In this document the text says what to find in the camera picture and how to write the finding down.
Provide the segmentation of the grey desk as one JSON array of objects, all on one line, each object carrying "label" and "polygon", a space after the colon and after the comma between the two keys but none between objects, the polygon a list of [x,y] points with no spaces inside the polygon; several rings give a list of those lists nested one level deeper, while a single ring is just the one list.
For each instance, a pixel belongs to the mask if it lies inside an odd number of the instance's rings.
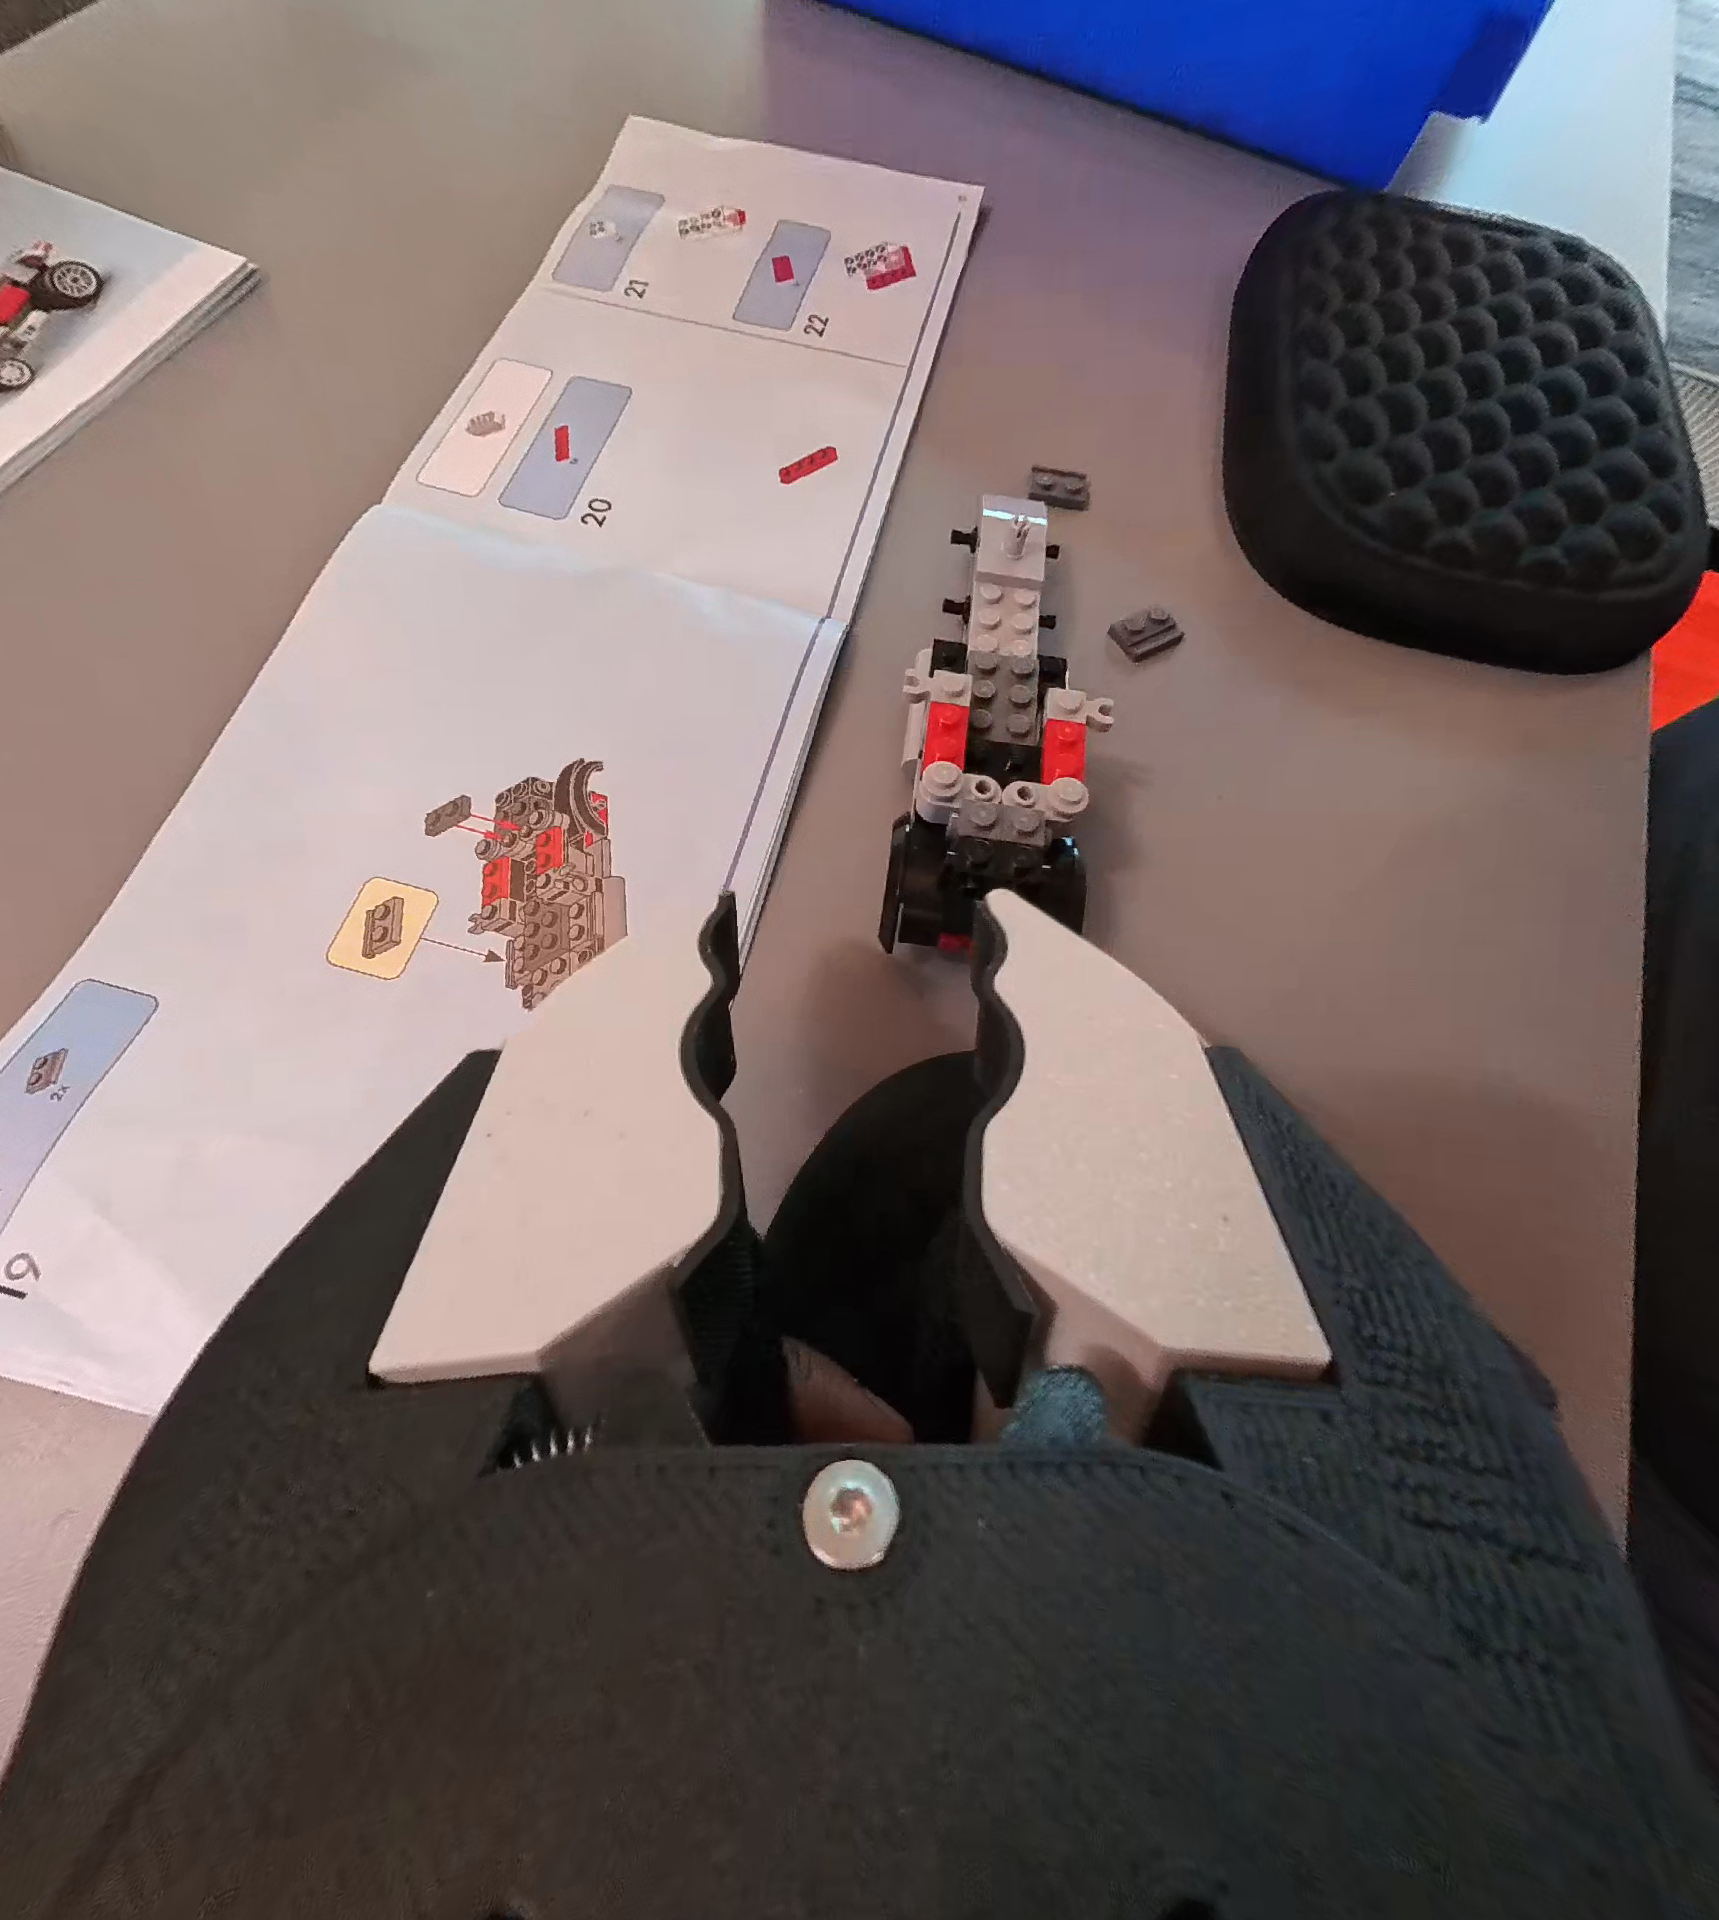
[{"label": "grey desk", "polygon": [[1168,603],[1118,688],[1094,934],[1246,1046],[1630,1449],[1646,674],[1542,683],[1284,607],[1220,505],[1234,281],[1306,182],[816,4],[97,4],[0,58],[0,158],[255,256],[263,292],[0,500],[0,1038],[101,920],[303,593],[624,119],[980,182],[910,460],[750,952],[760,1217],[878,1077],[964,1044],[882,959],[898,676],[946,534],[1034,460],[1064,630]]}]

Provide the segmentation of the black honeycomb padded case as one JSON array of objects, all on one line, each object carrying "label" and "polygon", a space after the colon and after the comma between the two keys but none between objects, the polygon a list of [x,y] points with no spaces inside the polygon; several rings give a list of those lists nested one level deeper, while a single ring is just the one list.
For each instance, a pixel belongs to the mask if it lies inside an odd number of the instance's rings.
[{"label": "black honeycomb padded case", "polygon": [[1286,603],[1556,678],[1644,661],[1710,521],[1660,322],[1612,253],[1332,189],[1256,243],[1230,313],[1226,512]]}]

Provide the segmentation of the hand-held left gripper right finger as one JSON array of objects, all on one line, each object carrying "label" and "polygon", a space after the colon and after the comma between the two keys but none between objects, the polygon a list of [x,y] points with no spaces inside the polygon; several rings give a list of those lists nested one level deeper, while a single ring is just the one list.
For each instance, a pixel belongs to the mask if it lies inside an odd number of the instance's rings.
[{"label": "hand-held left gripper right finger", "polygon": [[988,1104],[966,1221],[992,1265],[986,1394],[1076,1369],[1140,1443],[1182,1375],[1310,1385],[1332,1344],[1206,1041],[1152,986],[1014,890],[972,949]]}]

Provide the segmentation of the blue plastic bin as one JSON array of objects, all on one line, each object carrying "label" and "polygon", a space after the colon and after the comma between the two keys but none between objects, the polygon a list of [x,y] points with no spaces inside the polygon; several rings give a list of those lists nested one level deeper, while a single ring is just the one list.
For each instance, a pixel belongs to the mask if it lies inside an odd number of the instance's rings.
[{"label": "blue plastic bin", "polygon": [[848,2],[848,13],[1280,161],[1392,185],[1484,122],[1548,2]]}]

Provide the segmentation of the closed instruction booklet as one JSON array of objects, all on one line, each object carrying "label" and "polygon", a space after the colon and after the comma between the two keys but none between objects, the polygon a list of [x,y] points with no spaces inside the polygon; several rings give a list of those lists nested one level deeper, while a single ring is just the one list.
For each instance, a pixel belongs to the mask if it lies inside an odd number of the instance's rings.
[{"label": "closed instruction booklet", "polygon": [[0,493],[257,281],[237,253],[0,166]]}]

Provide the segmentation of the toy brick car model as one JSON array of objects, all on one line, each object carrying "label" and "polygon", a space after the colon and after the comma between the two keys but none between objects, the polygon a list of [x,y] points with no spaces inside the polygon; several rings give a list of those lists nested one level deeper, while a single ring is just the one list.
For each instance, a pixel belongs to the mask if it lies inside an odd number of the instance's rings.
[{"label": "toy brick car model", "polygon": [[942,607],[954,630],[902,678],[908,808],[890,836],[884,952],[966,952],[978,902],[1002,890],[1074,934],[1086,925],[1088,747],[1112,730],[1114,705],[1070,684],[1066,659],[1048,651],[1060,558],[1050,511],[988,493],[952,543],[970,563],[968,588]]}]

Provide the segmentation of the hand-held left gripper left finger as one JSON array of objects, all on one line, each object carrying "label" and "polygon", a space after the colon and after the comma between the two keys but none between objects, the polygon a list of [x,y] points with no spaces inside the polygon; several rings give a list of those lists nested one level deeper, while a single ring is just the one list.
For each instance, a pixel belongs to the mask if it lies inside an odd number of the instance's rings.
[{"label": "hand-held left gripper left finger", "polygon": [[383,1149],[421,1227],[385,1231],[397,1278],[369,1381],[535,1385],[617,1444],[710,1446],[736,1346],[706,1329],[742,1291],[744,1182],[726,1094],[742,954],[734,892],[690,933],[638,933],[493,1056],[469,1115]]}]

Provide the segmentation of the open building instruction booklet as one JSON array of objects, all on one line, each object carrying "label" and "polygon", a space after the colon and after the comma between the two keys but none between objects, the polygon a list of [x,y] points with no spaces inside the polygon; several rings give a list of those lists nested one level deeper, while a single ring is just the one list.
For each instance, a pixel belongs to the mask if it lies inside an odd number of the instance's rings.
[{"label": "open building instruction booklet", "polygon": [[0,1379],[157,1414],[465,1058],[758,920],[984,189],[630,117],[0,1042]]}]

